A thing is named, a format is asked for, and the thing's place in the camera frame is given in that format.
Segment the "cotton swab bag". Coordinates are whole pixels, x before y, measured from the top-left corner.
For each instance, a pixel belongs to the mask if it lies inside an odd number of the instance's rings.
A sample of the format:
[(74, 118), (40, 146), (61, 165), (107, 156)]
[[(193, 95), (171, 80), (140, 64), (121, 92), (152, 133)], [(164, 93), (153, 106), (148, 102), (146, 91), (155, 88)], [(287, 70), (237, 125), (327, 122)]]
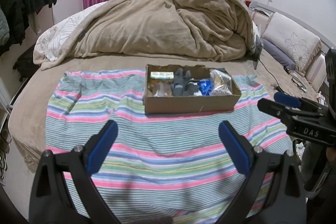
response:
[(210, 80), (212, 83), (211, 96), (231, 96), (232, 77), (225, 69), (210, 69)]

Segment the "blue tissue pack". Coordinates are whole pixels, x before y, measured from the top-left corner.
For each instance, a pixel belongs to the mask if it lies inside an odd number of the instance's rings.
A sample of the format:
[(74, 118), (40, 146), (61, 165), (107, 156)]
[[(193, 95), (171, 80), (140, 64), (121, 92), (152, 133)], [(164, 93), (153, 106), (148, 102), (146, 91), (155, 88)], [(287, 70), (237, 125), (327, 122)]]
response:
[(213, 90), (213, 83), (210, 79), (202, 79), (198, 82), (198, 85), (203, 96), (209, 96)]

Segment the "clear plastic snack bag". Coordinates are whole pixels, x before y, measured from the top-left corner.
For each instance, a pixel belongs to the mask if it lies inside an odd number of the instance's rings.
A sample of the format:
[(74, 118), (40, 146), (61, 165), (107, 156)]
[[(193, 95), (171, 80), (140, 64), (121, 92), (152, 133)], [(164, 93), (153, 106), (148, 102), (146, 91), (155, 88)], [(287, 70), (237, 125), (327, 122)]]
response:
[(147, 85), (147, 95), (153, 97), (171, 97), (171, 86), (162, 81), (149, 83)]

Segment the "small green tissue pack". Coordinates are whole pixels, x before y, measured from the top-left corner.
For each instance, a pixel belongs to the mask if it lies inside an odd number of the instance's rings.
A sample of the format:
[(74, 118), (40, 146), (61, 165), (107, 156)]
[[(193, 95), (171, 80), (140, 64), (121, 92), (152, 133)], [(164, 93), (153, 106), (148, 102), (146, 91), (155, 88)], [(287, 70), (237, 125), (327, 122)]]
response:
[(174, 72), (158, 72), (152, 71), (150, 72), (150, 78), (156, 80), (173, 80)]

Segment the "eyeglasses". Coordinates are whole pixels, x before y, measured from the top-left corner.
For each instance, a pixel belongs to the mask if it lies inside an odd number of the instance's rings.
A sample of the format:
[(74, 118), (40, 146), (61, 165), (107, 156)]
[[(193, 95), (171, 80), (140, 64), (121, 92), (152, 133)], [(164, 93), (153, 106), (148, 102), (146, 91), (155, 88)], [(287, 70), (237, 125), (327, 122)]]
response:
[(297, 78), (297, 77), (292, 77), (291, 81), (304, 93), (307, 92), (306, 86)]

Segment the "grey pillow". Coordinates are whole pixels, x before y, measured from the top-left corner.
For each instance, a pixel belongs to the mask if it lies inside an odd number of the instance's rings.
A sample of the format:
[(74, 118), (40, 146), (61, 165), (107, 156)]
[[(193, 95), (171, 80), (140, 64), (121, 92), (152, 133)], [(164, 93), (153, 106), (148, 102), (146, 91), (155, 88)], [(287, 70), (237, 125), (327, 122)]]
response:
[(295, 70), (295, 62), (288, 57), (282, 50), (276, 47), (273, 43), (267, 39), (261, 38), (260, 41), (263, 43), (264, 49), (283, 67), (290, 69), (291, 71)]

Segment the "white floral pillow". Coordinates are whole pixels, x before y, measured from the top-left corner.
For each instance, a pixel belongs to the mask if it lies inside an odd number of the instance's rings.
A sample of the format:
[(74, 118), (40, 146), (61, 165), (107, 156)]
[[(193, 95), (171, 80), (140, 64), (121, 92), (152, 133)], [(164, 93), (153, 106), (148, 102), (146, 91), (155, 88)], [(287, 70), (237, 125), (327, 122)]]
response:
[(317, 35), (278, 12), (270, 17), (262, 38), (282, 50), (294, 61), (296, 71), (303, 74), (322, 50)]

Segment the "beige fleece blanket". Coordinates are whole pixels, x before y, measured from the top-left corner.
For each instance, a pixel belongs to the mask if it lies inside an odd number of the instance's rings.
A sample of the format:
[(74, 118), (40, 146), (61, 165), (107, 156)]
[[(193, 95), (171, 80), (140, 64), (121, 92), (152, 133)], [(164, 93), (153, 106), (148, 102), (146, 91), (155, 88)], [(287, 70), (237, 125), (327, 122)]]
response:
[(255, 49), (253, 22), (241, 0), (110, 0), (75, 28), (58, 59), (39, 66), (110, 53), (226, 62)]

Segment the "striped colourful towel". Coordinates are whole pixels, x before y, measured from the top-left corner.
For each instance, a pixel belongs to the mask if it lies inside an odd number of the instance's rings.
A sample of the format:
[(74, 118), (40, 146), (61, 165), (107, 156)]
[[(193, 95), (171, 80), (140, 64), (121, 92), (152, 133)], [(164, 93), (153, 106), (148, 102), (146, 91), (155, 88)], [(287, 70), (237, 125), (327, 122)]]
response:
[(285, 126), (257, 108), (268, 93), (256, 76), (234, 81), (241, 97), (231, 112), (148, 115), (143, 70), (66, 72), (47, 106), (46, 147), (69, 151), (113, 120), (117, 139), (92, 180), (116, 217), (214, 223), (244, 181), (219, 138), (220, 122), (267, 152), (291, 149)]

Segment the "open cardboard box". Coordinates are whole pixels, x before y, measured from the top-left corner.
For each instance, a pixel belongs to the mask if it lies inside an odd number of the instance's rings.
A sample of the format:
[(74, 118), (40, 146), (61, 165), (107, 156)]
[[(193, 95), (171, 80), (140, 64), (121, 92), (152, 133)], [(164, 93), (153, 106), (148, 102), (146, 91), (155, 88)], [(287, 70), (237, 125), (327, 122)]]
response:
[(146, 114), (182, 114), (182, 113), (205, 113), (212, 111), (232, 110), (238, 99), (242, 96), (242, 92), (232, 77), (231, 96), (187, 96), (187, 97), (153, 97), (147, 95), (147, 85), (152, 82), (162, 81), (171, 84), (173, 80), (156, 80), (150, 78), (150, 72), (176, 72), (178, 68), (190, 71), (191, 77), (195, 80), (210, 79), (210, 69), (204, 65), (181, 66), (181, 65), (147, 65), (145, 91), (143, 95), (143, 104)]

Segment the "white floral duvet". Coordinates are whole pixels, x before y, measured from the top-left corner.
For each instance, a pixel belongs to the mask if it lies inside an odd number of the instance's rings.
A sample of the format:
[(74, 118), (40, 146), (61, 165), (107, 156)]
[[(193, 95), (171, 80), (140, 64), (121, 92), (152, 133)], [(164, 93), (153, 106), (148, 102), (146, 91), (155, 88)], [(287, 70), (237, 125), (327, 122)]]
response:
[(33, 51), (33, 62), (41, 65), (45, 61), (55, 61), (61, 54), (60, 48), (67, 40), (75, 28), (88, 16), (92, 11), (105, 4), (101, 2), (92, 5), (83, 11), (77, 12), (63, 19), (61, 22), (53, 25), (43, 32), (37, 39)]

